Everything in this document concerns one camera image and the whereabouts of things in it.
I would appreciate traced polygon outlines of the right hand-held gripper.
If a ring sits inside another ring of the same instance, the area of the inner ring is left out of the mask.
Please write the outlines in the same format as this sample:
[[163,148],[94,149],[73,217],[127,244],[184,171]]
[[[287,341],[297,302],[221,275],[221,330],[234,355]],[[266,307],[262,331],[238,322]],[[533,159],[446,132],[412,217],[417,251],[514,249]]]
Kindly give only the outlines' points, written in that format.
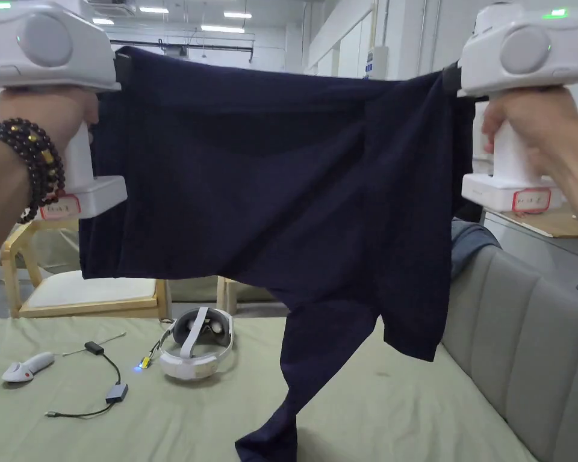
[[[496,99],[515,88],[578,84],[578,9],[526,10],[499,2],[481,10],[457,63],[443,71],[445,92]],[[492,174],[467,174],[462,196],[494,212],[544,212],[562,194],[531,166],[509,123],[494,137]]]

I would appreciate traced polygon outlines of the person's right hand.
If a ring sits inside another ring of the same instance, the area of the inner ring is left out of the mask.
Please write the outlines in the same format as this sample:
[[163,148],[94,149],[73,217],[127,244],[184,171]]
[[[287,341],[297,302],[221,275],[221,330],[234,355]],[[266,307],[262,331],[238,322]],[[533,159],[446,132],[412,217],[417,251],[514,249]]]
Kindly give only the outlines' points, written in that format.
[[568,89],[515,90],[492,100],[481,126],[490,152],[504,123],[520,136],[532,167],[571,196],[578,187],[578,110]]

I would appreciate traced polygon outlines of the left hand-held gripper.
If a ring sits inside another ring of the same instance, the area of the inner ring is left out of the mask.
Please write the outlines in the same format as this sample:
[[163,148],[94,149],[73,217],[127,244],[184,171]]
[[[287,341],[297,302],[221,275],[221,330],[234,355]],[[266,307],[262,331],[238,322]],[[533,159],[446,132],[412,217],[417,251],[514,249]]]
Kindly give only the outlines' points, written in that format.
[[[110,40],[84,17],[82,6],[82,1],[0,1],[0,88],[119,90]],[[86,125],[63,157],[66,193],[41,208],[39,219],[88,219],[126,200],[122,177],[94,176]]]

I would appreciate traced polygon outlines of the person's left hand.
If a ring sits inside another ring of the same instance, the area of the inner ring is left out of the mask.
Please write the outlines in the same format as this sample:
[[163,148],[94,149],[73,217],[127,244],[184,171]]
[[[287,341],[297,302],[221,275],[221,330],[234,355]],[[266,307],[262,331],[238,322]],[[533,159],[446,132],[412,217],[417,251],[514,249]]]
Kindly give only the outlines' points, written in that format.
[[35,123],[63,154],[82,125],[89,130],[98,124],[99,102],[94,93],[76,87],[4,90],[0,93],[0,120],[6,119]]

